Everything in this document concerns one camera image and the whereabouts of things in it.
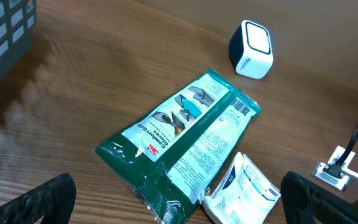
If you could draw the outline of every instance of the white speaker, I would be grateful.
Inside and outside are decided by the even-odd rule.
[[[229,56],[237,74],[261,79],[273,65],[269,32],[259,24],[242,21],[230,40]]]

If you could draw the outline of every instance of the green glove package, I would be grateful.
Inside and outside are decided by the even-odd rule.
[[[160,223],[185,223],[262,110],[213,69],[93,153]]]

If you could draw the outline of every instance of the wood grain surface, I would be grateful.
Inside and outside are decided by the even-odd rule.
[[[208,67],[262,107],[236,151],[277,186],[290,170],[309,178],[358,123],[357,92],[278,58],[261,80],[236,75],[227,39],[138,2],[37,7],[32,46],[0,81],[0,205],[69,172],[78,189],[72,223],[154,223],[90,151]],[[358,171],[358,142],[355,152]],[[198,209],[189,223],[209,221]],[[285,223],[281,200],[266,223]]]

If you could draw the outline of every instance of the white packet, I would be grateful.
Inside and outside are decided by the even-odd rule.
[[[215,223],[263,223],[281,197],[254,163],[240,152],[212,195],[209,189],[203,199],[207,215]]]

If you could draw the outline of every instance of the plastic basket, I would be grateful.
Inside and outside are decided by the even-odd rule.
[[[0,79],[30,47],[35,0],[0,0]]]

